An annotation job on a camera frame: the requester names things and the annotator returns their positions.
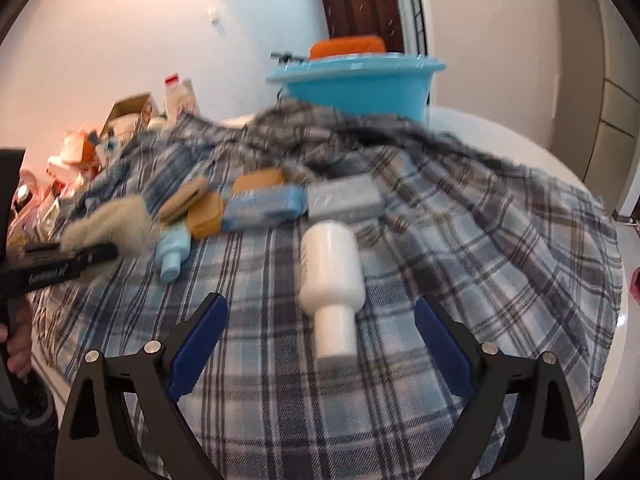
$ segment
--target blue tub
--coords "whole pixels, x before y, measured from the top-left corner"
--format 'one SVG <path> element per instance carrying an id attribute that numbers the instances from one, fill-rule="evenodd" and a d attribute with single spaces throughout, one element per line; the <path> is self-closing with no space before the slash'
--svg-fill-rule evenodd
<path id="1" fill-rule="evenodd" d="M 447 66 L 415 54 L 360 54 L 289 63 L 267 76 L 296 99 L 347 114 L 398 114 L 423 121 L 433 74 Z"/>

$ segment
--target white bottle with red cap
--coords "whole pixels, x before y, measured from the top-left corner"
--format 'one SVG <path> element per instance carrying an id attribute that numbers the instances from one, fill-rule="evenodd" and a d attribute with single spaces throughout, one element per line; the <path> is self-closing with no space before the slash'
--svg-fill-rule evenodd
<path id="1" fill-rule="evenodd" d="M 314 318 L 321 368 L 353 364 L 358 355 L 356 312 L 366 291 L 358 241 L 342 222 L 319 222 L 302 238 L 300 306 Z"/>
<path id="2" fill-rule="evenodd" d="M 164 80 L 164 111 L 169 126 L 173 126 L 182 111 L 197 113 L 196 99 L 187 85 L 180 82 L 177 74 Z"/>

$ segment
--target plaid shirt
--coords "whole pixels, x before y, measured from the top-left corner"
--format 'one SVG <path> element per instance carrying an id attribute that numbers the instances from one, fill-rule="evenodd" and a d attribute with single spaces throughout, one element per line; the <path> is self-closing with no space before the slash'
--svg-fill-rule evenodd
<path id="1" fill-rule="evenodd" d="M 299 183 L 369 173 L 385 197 L 380 220 L 353 225 L 367 285 L 353 367 L 314 362 L 296 301 L 305 219 L 194 242 L 169 286 L 146 254 L 90 288 L 43 291 L 36 325 L 49 364 L 72 381 L 89 349 L 136 352 L 217 291 L 228 327 L 179 405 L 226 478 L 418 478 L 463 407 L 414 327 L 412 303 L 430 292 L 480 341 L 555 352 L 584 420 L 616 328 L 622 261 L 600 203 L 543 171 L 417 123 L 285 102 L 241 130 L 183 115 L 168 137 L 141 134 L 64 218 L 133 193 L 155 214 L 201 174 L 225 195 L 243 172 L 274 165 Z M 165 474 L 127 401 L 150 466 Z M 508 408 L 477 474 L 495 460 Z"/>

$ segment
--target door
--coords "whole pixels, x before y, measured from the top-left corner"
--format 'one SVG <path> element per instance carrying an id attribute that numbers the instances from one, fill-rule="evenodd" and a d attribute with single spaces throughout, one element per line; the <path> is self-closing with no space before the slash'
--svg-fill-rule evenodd
<path id="1" fill-rule="evenodd" d="M 404 52 L 398 0 L 322 0 L 331 38 L 380 36 L 388 52 Z"/>

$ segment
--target orange chair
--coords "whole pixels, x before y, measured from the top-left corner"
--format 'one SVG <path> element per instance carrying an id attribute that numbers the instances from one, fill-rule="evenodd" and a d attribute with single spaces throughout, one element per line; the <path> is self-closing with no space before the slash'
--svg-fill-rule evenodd
<path id="1" fill-rule="evenodd" d="M 311 47 L 309 59 L 345 56 L 347 54 L 369 54 L 386 52 L 385 42 L 379 36 L 347 36 L 334 40 L 319 41 Z"/>

